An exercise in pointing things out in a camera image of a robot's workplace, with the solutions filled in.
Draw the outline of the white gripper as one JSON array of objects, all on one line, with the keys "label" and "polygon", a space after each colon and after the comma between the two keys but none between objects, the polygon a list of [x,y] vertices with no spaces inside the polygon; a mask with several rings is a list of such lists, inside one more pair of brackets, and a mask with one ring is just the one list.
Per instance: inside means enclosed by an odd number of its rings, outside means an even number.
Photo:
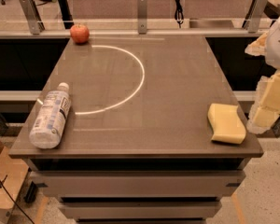
[{"label": "white gripper", "polygon": [[[266,63],[280,69],[280,17],[268,33],[262,34],[245,48],[252,56],[264,56]],[[280,117],[280,70],[270,77],[261,77],[256,88],[246,128],[254,134],[270,130]]]}]

